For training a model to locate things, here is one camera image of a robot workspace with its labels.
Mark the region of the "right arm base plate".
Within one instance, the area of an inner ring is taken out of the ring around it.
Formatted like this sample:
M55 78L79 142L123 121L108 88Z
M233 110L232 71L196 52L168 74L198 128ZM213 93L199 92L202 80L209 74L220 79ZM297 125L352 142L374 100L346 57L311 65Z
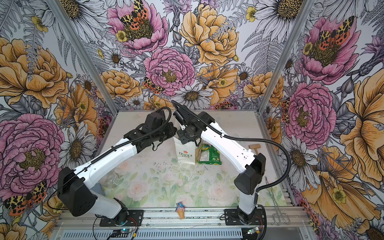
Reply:
M261 226L267 222L266 211L256 208L251 214L246 214L240 209L224 209L226 226Z

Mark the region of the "white paper bag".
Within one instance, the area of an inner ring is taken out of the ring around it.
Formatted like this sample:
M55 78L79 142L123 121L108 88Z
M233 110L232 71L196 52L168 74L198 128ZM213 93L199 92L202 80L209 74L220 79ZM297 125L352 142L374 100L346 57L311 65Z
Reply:
M178 138L173 137L173 139L179 163L195 165L199 162L203 143L196 146L194 142L182 144Z

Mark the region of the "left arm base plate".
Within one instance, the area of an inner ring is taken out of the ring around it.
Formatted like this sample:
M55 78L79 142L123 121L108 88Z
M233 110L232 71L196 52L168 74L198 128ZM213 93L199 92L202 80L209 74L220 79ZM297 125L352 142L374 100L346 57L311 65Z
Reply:
M100 227L140 227L144 218L144 210L126 210L113 219L102 217Z

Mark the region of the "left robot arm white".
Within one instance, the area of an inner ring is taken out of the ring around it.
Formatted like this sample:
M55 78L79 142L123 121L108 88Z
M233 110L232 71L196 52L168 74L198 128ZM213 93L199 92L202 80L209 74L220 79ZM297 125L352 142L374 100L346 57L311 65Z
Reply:
M92 188L115 167L134 157L155 142L171 139L177 129L171 122L168 107L150 113L143 124L124 135L117 144L83 165L63 168L59 173L57 196L74 217L95 214L122 226L129 218L127 207L118 199L110 199Z

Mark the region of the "green candy packet large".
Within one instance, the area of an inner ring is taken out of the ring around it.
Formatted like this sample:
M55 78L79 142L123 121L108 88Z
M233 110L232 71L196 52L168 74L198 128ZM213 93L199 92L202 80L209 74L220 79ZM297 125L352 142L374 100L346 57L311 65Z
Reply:
M220 152L212 145L203 144L199 164L221 165Z

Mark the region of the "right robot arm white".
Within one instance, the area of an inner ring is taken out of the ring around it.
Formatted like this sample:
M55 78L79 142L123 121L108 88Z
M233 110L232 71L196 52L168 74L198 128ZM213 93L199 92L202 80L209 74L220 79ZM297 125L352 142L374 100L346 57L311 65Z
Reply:
M238 218L248 225L256 212L258 193L256 188L265 173L266 158L255 155L252 150L243 148L236 140L226 134L215 119L206 112L193 113L187 106L171 101L175 107L174 117L181 129L177 135L181 143L205 141L214 146L237 169L239 175L234 184L241 192L238 204Z

